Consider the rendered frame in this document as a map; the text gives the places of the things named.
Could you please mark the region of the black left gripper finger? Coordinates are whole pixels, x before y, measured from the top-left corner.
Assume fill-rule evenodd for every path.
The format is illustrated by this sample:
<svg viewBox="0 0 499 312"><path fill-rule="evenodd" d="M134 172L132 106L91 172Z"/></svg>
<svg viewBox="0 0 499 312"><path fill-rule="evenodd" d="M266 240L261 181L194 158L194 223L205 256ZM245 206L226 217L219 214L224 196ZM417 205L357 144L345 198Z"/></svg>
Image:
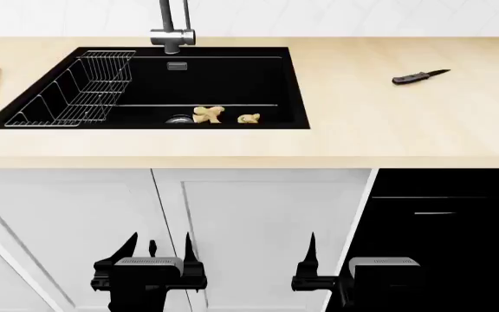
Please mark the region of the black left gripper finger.
<svg viewBox="0 0 499 312"><path fill-rule="evenodd" d="M194 253L192 241L190 238L190 233L186 233L185 236L185 257L183 264L184 268L183 268L182 277L193 278L193 279L206 278L204 272L204 264L197 259Z"/></svg>
<svg viewBox="0 0 499 312"><path fill-rule="evenodd" d="M105 276L112 267L119 262L120 259L124 257L132 257L135 251L136 243L138 241L138 233L135 232L133 235L127 239L127 241L112 254L112 256L101 259L94 263L94 275L95 276Z"/></svg>

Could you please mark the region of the large ginger root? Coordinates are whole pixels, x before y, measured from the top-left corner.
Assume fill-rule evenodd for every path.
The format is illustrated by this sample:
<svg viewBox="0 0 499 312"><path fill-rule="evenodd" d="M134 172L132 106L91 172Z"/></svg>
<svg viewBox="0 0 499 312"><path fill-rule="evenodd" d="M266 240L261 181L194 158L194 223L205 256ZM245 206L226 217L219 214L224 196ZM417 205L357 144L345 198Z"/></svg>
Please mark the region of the large ginger root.
<svg viewBox="0 0 499 312"><path fill-rule="evenodd" d="M211 124L220 124L218 116L225 110L222 106L214 107L195 107L193 109L192 119L195 123L200 124L209 121Z"/></svg>

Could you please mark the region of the stainless steel faucet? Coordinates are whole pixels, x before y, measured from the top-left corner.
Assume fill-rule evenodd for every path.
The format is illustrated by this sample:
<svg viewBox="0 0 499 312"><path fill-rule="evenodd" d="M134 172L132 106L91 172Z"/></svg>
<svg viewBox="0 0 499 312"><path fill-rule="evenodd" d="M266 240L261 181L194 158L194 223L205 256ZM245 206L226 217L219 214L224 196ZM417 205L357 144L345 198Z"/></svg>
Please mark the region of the stainless steel faucet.
<svg viewBox="0 0 499 312"><path fill-rule="evenodd" d="M180 46L194 46L197 36L191 27L189 0L182 0L185 15L185 29L175 29L172 21L170 0L159 0L163 29L150 30L150 41L154 46L164 46L166 54L178 54Z"/></svg>

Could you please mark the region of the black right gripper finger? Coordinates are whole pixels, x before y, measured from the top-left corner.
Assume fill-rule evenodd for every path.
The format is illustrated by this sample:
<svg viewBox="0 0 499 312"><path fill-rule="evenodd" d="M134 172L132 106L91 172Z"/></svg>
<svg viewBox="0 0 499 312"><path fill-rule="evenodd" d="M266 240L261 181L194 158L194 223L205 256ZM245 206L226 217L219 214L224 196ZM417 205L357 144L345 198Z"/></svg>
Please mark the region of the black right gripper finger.
<svg viewBox="0 0 499 312"><path fill-rule="evenodd" d="M297 264L296 275L298 277L318 276L319 262L316 256L316 241L314 233L311 234L308 251L304 259Z"/></svg>

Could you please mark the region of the black built-in appliance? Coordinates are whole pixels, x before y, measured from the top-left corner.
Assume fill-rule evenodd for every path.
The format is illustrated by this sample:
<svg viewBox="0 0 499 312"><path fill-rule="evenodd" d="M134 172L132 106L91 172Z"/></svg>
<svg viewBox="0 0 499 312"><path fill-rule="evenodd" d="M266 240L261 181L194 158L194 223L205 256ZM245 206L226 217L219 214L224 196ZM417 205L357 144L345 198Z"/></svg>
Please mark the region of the black built-in appliance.
<svg viewBox="0 0 499 312"><path fill-rule="evenodd" d="M418 262L422 312L499 312L499 168L380 169L347 257Z"/></svg>

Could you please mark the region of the black kitchen sink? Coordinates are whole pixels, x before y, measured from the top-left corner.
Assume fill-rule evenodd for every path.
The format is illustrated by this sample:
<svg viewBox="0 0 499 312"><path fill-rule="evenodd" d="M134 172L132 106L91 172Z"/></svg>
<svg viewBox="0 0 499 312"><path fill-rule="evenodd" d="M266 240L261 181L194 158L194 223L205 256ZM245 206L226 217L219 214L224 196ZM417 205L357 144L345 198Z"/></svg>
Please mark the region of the black kitchen sink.
<svg viewBox="0 0 499 312"><path fill-rule="evenodd" d="M78 127L5 127L22 105L39 93L76 56L89 50L132 50L132 82L105 121ZM186 62L169 71L168 62ZM222 106L220 124L165 124L195 107ZM242 114L260 114L257 124L239 124ZM309 129L294 65L285 47L79 47L33 82L0 111L0 129Z"/></svg>

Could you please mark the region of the dark-handled kitchen knife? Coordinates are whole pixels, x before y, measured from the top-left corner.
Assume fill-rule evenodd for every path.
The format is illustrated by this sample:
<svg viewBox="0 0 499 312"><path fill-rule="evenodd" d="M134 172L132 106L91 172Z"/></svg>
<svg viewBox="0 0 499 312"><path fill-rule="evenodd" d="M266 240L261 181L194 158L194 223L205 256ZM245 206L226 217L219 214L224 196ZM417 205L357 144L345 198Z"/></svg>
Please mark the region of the dark-handled kitchen knife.
<svg viewBox="0 0 499 312"><path fill-rule="evenodd" d="M422 80L428 80L431 77L434 77L436 75L441 75L446 72L450 72L450 69L438 69L434 70L431 72L418 72L414 75L405 75L402 77L393 77L392 78L392 84L393 85L409 85L414 82L419 82Z"/></svg>

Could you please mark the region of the white cabinet door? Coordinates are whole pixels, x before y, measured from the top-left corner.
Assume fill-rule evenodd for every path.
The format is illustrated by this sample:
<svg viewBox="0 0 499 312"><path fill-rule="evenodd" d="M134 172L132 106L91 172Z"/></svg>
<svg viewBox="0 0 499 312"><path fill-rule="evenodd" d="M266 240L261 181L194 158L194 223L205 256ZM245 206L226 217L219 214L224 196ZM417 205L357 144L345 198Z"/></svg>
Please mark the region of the white cabinet door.
<svg viewBox="0 0 499 312"><path fill-rule="evenodd" d="M0 220L71 303L74 312L109 312L94 291L94 263L131 235L134 255L175 251L148 169L0 169Z"/></svg>
<svg viewBox="0 0 499 312"><path fill-rule="evenodd" d="M357 169L155 169L179 256L191 240L207 288L192 312L326 312L327 290L296 292L308 246L318 272L338 275L377 176Z"/></svg>

